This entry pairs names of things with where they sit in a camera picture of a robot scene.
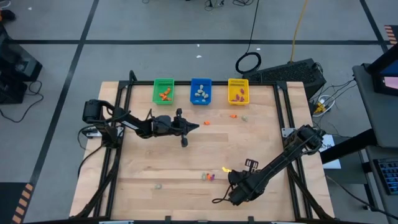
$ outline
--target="table leg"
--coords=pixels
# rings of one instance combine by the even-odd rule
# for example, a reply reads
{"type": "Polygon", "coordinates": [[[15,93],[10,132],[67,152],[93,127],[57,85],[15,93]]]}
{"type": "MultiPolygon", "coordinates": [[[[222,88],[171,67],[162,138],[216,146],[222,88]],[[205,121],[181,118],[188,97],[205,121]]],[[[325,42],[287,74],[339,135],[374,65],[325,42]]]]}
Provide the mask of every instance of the table leg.
{"type": "Polygon", "coordinates": [[[377,139],[374,135],[373,129],[369,129],[321,152],[322,164],[334,161],[353,152],[358,152],[366,146],[375,145],[377,145],[377,139]]]}

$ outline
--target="wooden table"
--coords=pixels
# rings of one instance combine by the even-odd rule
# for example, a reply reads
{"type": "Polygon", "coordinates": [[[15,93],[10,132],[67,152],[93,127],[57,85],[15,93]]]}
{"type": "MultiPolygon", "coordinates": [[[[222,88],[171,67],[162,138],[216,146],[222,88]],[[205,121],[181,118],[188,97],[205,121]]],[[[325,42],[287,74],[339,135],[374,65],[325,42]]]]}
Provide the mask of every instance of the wooden table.
{"type": "MultiPolygon", "coordinates": [[[[113,104],[117,86],[117,82],[102,83],[99,99],[113,104]]],[[[190,86],[175,86],[173,105],[157,106],[152,102],[152,88],[150,85],[133,86],[130,110],[134,116],[145,119],[152,108],[154,116],[173,117],[175,110],[182,108],[184,118],[201,126],[189,133],[186,148],[181,147],[180,137],[141,139],[127,128],[113,220],[164,220],[166,215],[171,215],[172,220],[246,221],[248,216],[254,216],[256,221],[294,220],[286,170],[272,178],[264,194],[255,201],[238,207],[229,202],[211,202],[213,198],[223,197],[229,186],[228,174],[222,167],[246,169],[246,158],[257,160],[259,167],[264,167],[283,151],[273,87],[250,86],[250,104],[246,106],[228,104],[227,86],[213,86],[208,106],[190,103],[190,86]],[[231,114],[245,115],[248,122],[230,118],[231,114]],[[211,125],[202,125],[206,120],[211,125]],[[204,172],[215,174],[215,180],[203,181],[204,172]],[[155,184],[162,184],[162,189],[156,190],[155,184]]],[[[312,124],[303,84],[288,83],[288,88],[296,127],[312,124]]],[[[89,140],[85,156],[99,145],[99,138],[89,140]]],[[[70,215],[77,214],[98,188],[104,152],[99,151],[83,166],[70,215]]],[[[323,209],[334,216],[319,154],[303,156],[302,161],[309,191],[323,209]]],[[[297,192],[304,217],[302,194],[298,189],[297,192]]],[[[101,214],[104,214],[105,204],[106,199],[101,214]]]]}

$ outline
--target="keyboard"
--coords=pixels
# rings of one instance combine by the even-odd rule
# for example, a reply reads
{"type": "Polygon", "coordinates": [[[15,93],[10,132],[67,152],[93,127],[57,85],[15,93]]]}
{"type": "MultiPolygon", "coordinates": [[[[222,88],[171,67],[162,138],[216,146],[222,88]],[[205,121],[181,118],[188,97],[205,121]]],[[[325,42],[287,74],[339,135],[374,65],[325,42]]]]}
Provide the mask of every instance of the keyboard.
{"type": "Polygon", "coordinates": [[[250,82],[260,83],[274,81],[303,82],[308,99],[326,83],[319,67],[311,58],[244,74],[243,78],[250,82]]]}
{"type": "Polygon", "coordinates": [[[379,177],[388,195],[398,195],[398,158],[375,159],[379,177]]]}

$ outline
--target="blue basket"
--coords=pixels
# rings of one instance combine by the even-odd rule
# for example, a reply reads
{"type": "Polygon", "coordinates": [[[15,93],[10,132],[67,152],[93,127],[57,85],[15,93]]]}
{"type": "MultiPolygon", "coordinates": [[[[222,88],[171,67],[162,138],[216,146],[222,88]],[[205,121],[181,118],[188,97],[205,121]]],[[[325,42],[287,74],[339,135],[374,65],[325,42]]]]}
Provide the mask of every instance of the blue basket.
{"type": "Polygon", "coordinates": [[[191,98],[190,101],[194,105],[208,105],[211,102],[211,79],[209,78],[192,78],[191,80],[191,98]],[[195,93],[200,89],[200,85],[203,85],[203,91],[209,94],[206,102],[202,102],[203,96],[195,96],[195,93]]]}

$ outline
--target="yellow basket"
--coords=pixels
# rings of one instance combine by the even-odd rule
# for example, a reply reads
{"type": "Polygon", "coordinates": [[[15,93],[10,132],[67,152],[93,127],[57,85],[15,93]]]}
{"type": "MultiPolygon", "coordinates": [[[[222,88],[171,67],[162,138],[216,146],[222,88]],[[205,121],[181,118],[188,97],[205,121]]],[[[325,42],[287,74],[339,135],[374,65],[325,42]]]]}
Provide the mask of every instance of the yellow basket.
{"type": "Polygon", "coordinates": [[[228,102],[231,105],[246,105],[250,103],[249,80],[237,78],[230,78],[228,80],[228,102]],[[236,95],[239,95],[239,97],[243,96],[244,101],[233,101],[237,100],[236,95]]]}

